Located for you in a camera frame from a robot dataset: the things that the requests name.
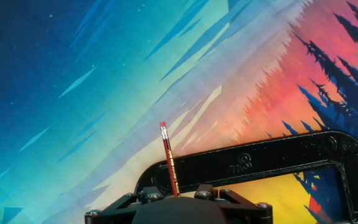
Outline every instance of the screw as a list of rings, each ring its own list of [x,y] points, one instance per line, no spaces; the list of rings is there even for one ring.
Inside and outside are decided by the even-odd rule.
[[[88,217],[95,217],[100,215],[100,213],[102,213],[102,211],[96,209],[96,210],[90,210],[89,212],[85,213],[85,215]]]
[[[257,208],[268,208],[270,205],[266,202],[259,202],[259,203],[255,204],[255,206]]]
[[[202,196],[202,197],[207,197],[207,196],[211,196],[211,192],[207,192],[205,190],[199,191],[196,193],[198,196]]]
[[[148,197],[149,199],[158,199],[158,198],[161,197],[161,195],[158,194],[158,193],[151,193],[151,194],[148,194],[147,197]]]

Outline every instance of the red pencil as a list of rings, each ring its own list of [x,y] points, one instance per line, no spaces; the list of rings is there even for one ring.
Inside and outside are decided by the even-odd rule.
[[[171,145],[169,143],[167,125],[165,122],[160,122],[162,141],[164,142],[165,154],[167,155],[167,164],[169,176],[171,179],[172,192],[175,197],[180,197],[179,184],[177,174],[175,172],[175,163],[173,161]]]

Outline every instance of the poster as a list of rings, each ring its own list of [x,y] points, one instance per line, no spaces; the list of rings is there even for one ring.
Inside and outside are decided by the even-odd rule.
[[[358,139],[358,0],[0,0],[0,223],[83,223],[165,158]],[[228,186],[275,223],[341,219],[332,171]]]

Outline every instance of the gradient sky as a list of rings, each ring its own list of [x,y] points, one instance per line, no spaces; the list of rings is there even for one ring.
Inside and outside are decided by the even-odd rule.
[[[340,0],[0,0],[0,223],[6,207],[23,208],[10,223],[82,222],[131,191],[163,159],[159,121],[176,156],[279,135],[282,119],[305,132],[294,86],[324,76],[289,23],[358,66],[333,11],[355,22]]]

